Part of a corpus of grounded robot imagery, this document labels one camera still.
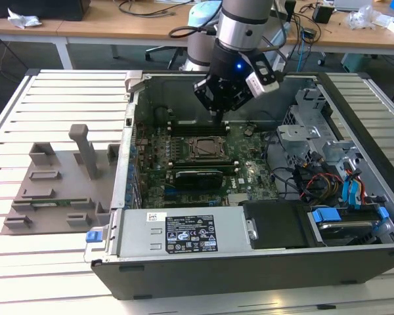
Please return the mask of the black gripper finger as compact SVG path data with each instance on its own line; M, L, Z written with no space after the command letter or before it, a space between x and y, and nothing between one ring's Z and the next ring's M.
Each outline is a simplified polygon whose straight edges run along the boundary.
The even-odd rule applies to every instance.
M196 82L193 85L193 91L197 99L202 103L204 108L210 113L212 122L217 125L217 108L214 103L214 95L208 87L207 79Z
M240 91L233 90L221 93L218 109L217 109L217 123L220 124L225 113L236 111L253 98L253 94L249 89L242 89Z

